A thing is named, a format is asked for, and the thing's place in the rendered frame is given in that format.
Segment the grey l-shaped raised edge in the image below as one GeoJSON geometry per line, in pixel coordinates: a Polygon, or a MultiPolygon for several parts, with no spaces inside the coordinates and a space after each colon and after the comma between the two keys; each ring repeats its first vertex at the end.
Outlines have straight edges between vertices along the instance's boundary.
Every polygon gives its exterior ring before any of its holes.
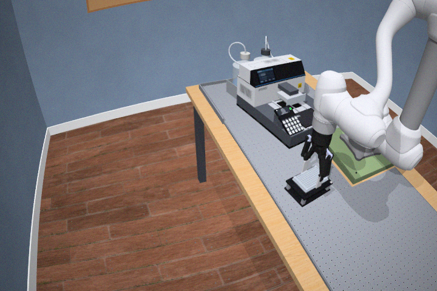
{"type": "Polygon", "coordinates": [[[212,85],[212,84],[219,84],[219,83],[224,83],[224,82],[226,82],[226,79],[219,80],[219,81],[211,81],[211,82],[205,82],[205,83],[198,84],[200,91],[202,92],[202,94],[204,95],[204,97],[206,98],[206,100],[209,102],[210,106],[212,107],[212,109],[214,110],[215,114],[218,116],[219,120],[222,122],[222,124],[224,124],[224,118],[223,118],[223,116],[220,114],[220,112],[218,111],[218,109],[216,108],[216,106],[214,105],[214,103],[211,101],[211,99],[209,98],[209,96],[207,95],[207,93],[204,91],[204,89],[203,89],[202,86],[212,85]]]}

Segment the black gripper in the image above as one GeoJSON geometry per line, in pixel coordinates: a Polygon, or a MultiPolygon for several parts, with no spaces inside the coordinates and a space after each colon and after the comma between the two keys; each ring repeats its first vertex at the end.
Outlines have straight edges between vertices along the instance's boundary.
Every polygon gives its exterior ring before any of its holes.
{"type": "Polygon", "coordinates": [[[332,139],[332,135],[323,135],[313,129],[312,135],[310,134],[305,137],[305,143],[301,153],[301,157],[303,157],[303,166],[301,173],[308,169],[310,157],[313,155],[314,152],[316,152],[319,158],[320,174],[318,175],[315,188],[320,187],[322,185],[323,179],[330,174],[331,162],[334,156],[334,153],[330,153],[329,151],[329,145],[332,139]],[[312,146],[310,148],[311,143],[312,146]]]}

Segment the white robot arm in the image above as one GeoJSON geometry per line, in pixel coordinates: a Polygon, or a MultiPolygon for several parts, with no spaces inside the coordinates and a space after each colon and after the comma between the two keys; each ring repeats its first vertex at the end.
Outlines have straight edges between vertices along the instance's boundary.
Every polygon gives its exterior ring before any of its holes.
{"type": "Polygon", "coordinates": [[[344,76],[320,74],[314,93],[312,127],[340,139],[357,161],[382,154],[394,166],[412,170],[422,159],[421,123],[437,88],[437,0],[392,0],[376,33],[377,83],[367,95],[352,98],[344,76]],[[387,101],[392,82],[394,35],[413,18],[427,21],[428,40],[401,115],[391,118],[387,101]]]}

